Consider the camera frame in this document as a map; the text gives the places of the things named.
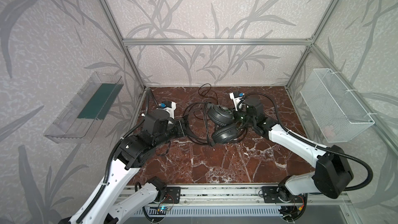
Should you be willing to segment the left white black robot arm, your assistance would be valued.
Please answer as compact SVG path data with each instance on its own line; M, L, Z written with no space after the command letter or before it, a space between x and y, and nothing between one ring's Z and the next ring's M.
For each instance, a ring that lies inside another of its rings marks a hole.
M186 124L175 119L176 103L163 101L115 145L106 163L103 180L84 205L62 224L122 224L146 205L167 199L167 185L158 177L137 187L117 202L127 183L156 154L156 149L185 136Z

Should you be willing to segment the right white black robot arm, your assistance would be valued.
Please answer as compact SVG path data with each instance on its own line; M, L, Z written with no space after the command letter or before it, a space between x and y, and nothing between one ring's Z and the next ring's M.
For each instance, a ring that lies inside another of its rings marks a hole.
M336 145L327 147L288 129L280 119L275 100L263 94L263 97L271 101L277 118L266 116L259 95L259 92L230 93L237 114L235 119L241 121L243 126L252 128L258 136L289 149L315 169L314 172L287 176L283 179L277 188L282 201L288 202L294 196L302 194L321 194L336 199L343 191L359 190L372 182L374 173L366 162L344 153ZM365 180L354 186L350 185L354 174L349 161L358 163L366 169Z

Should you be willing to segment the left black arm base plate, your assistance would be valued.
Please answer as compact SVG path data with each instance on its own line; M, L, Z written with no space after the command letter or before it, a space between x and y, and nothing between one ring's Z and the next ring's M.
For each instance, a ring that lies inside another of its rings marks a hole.
M165 192L165 199L163 204L178 204L181 197L181 187L169 187L167 186Z

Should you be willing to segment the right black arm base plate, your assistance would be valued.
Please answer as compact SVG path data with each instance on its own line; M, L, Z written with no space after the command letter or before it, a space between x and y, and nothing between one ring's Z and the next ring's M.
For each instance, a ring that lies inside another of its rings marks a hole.
M261 187L260 197L264 200L264 203L282 203L282 200L279 198L277 186Z

